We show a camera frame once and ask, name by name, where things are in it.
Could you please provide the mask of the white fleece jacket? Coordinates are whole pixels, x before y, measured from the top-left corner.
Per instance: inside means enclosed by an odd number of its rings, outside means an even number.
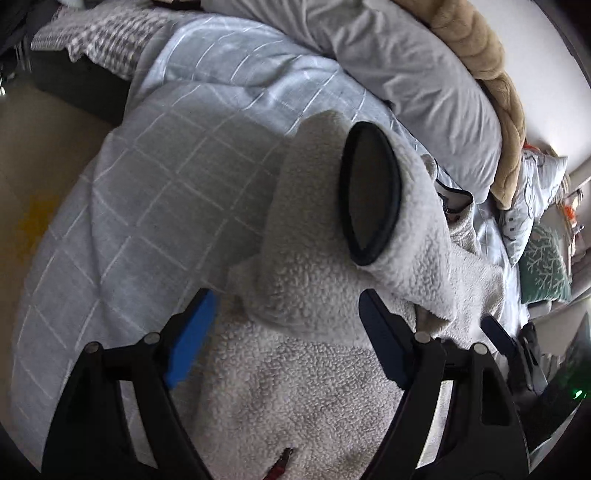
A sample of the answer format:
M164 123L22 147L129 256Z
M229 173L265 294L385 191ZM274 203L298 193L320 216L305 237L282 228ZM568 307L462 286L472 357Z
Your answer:
M482 255L472 207L444 216L436 165L397 134L402 210L386 249L359 266L338 216L353 123L301 123L280 171L259 253L231 267L189 390L188 435L216 479L262 479L284 451L288 479L356 479L376 454L402 390L359 316L363 291L416 330L468 347L500 316L500 266Z

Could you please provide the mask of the grey plaid cloth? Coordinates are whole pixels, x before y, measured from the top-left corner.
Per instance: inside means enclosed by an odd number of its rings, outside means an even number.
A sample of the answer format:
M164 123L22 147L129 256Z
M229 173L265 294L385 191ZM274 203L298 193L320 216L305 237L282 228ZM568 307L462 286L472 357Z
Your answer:
M150 1L104 1L90 9L62 7L31 42L35 52L65 51L73 63L86 57L123 79L134 76L151 37L183 12Z

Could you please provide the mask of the white bookshelf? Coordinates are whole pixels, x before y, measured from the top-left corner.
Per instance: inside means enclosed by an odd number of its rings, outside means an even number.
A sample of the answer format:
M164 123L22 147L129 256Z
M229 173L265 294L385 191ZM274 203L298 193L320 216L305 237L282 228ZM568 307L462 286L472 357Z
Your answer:
M584 272L590 254L582 236L589 222L585 222L580 215L584 200L583 188L572 187L570 176L565 174L552 207L553 212L558 215L556 230L559 251L570 282L571 302L584 296L590 288L589 275Z

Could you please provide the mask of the green coral pattern cushion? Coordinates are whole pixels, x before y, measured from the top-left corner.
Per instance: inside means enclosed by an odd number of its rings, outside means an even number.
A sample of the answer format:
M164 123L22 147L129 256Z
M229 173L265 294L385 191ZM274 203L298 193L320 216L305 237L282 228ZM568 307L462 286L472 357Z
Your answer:
M571 300L570 278L556 232L535 222L519 260L521 300L530 305L543 301Z

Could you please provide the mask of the tan plush blanket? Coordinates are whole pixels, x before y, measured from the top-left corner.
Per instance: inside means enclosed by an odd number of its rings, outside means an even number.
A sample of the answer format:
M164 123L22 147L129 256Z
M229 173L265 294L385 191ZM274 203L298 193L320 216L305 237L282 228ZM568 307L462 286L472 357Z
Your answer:
M466 0L397 0L421 20L485 87L499 119L502 151L491 193L501 210L513 205L526 143L526 118L505 69L505 50L485 17Z

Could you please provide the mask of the grey patterned pillow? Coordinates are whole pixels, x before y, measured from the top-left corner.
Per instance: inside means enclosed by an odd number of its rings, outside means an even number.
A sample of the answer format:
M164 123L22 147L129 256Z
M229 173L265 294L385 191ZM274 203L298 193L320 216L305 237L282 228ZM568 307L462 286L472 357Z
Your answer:
M534 223L556 199L567 169L566 157L532 148L522 150L517 188L508 210L500 213L499 227L509 263L521 259Z

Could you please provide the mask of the light blue checked duvet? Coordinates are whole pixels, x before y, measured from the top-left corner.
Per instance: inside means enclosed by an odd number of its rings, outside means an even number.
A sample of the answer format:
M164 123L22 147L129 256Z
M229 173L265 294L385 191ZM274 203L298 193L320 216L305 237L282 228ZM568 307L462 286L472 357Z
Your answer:
M221 290L256 253L298 124L336 110L422 148L411 126L331 59L265 25L218 15L161 31L129 112L51 222L25 280L13 339L10 434L39 465L81 348L137 340L190 294Z

